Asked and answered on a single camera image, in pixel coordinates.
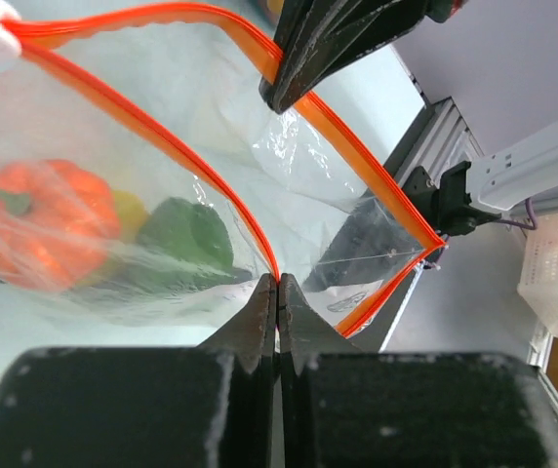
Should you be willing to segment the orange pumpkin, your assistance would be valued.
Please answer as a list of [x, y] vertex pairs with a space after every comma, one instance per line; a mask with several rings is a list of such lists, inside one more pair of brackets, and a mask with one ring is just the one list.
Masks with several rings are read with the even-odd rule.
[[63, 292], [98, 270], [121, 226], [109, 184], [62, 159], [0, 169], [0, 281]]

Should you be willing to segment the yellow starfruit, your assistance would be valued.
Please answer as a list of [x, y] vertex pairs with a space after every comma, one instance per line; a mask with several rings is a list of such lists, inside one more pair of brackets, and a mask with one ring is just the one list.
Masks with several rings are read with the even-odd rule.
[[120, 224], [119, 239], [124, 243], [132, 243], [146, 223], [149, 213], [142, 200], [133, 193], [114, 190], [113, 198]]

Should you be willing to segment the green bell pepper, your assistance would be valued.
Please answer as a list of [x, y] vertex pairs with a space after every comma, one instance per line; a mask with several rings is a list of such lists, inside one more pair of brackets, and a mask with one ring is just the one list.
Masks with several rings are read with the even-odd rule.
[[249, 281], [234, 265], [225, 224], [213, 208], [171, 197], [150, 215], [136, 236], [142, 256], [127, 278], [147, 293], [192, 293]]

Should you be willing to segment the clear zip bag orange zipper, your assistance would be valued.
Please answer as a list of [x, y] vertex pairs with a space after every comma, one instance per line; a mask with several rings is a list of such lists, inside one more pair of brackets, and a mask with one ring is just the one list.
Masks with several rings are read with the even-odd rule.
[[0, 281], [0, 314], [124, 327], [217, 328], [264, 275], [293, 275], [343, 335], [377, 308], [441, 238], [329, 105], [308, 93], [283, 114], [259, 86], [281, 53], [222, 6], [54, 2], [31, 20], [0, 1], [0, 169], [62, 159], [140, 198], [176, 197], [226, 226], [249, 281], [150, 293], [119, 237], [76, 286], [42, 292]]

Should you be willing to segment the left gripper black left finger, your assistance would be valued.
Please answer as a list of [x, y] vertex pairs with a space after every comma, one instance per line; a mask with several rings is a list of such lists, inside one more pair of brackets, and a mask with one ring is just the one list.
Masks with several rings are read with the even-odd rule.
[[41, 347], [0, 380], [0, 467], [266, 467], [277, 283], [194, 347]]

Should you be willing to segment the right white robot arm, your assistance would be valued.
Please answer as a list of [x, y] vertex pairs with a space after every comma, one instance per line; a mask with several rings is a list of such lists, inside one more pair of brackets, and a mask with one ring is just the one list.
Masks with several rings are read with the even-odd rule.
[[[277, 114], [325, 78], [408, 34], [423, 19], [449, 20], [461, 1], [281, 1], [274, 42], [283, 52], [273, 81], [260, 86]], [[459, 236], [558, 186], [558, 121], [489, 158], [462, 161], [430, 186], [415, 168], [405, 194], [436, 231]]]

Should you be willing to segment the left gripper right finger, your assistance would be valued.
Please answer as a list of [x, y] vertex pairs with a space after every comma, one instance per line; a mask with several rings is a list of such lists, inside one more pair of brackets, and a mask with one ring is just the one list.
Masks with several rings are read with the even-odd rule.
[[558, 467], [538, 374], [495, 352], [366, 353], [278, 286], [289, 467]]

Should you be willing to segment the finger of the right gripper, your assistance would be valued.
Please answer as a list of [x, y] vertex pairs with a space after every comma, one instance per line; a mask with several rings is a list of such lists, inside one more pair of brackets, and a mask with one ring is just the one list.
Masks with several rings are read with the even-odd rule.
[[261, 97], [282, 114], [321, 81], [426, 18], [435, 18], [433, 1], [285, 1], [273, 38], [283, 57], [276, 76], [261, 82]]

